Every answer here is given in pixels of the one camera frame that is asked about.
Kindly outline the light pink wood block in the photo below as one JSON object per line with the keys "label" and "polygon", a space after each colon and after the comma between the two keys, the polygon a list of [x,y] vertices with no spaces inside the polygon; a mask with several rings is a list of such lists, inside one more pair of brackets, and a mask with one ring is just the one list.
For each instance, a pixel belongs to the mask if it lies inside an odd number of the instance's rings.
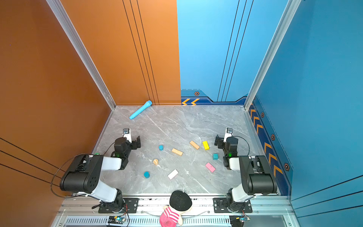
{"label": "light pink wood block", "polygon": [[176,169],[174,169],[167,177],[172,180],[174,177],[176,177],[178,175],[178,171]]}

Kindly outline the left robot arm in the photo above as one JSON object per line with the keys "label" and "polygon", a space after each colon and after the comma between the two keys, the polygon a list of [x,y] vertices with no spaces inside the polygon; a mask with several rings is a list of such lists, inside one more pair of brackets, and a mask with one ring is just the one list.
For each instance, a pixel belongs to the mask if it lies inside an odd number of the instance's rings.
{"label": "left robot arm", "polygon": [[98,200],[97,207],[101,210],[121,212],[127,207],[122,191],[101,181],[100,175],[103,171],[124,170],[131,151],[140,147],[140,137],[132,141],[124,136],[115,140],[114,152],[110,157],[100,154],[77,155],[60,180],[60,189]]}

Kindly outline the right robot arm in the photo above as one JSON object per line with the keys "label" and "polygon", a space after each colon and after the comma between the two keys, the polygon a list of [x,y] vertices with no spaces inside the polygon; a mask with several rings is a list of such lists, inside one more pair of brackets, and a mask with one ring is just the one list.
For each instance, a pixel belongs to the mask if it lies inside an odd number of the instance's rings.
{"label": "right robot arm", "polygon": [[264,155],[239,156],[237,152],[238,137],[215,138],[215,146],[224,152],[223,163],[228,170],[240,172],[241,183],[229,189],[222,209],[229,212],[251,213],[250,200],[256,196],[270,195],[278,192],[278,184]]}

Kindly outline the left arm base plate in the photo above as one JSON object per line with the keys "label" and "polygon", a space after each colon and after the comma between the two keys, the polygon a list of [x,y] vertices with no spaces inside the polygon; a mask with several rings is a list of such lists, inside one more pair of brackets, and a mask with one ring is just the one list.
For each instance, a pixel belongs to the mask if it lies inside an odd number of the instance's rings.
{"label": "left arm base plate", "polygon": [[127,209],[128,214],[135,214],[137,213],[139,205],[139,198],[124,198],[124,206],[123,208],[111,208],[107,207],[105,205],[101,205],[99,207],[98,213],[106,214],[106,213],[120,213],[123,214],[125,212],[125,209]]}

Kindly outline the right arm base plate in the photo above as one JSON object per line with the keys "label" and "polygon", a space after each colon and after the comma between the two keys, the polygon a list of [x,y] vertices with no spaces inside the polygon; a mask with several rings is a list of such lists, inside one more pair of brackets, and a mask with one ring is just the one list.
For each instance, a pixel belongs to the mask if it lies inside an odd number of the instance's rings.
{"label": "right arm base plate", "polygon": [[227,198],[213,199],[214,213],[252,213],[252,205],[247,202],[227,202]]}

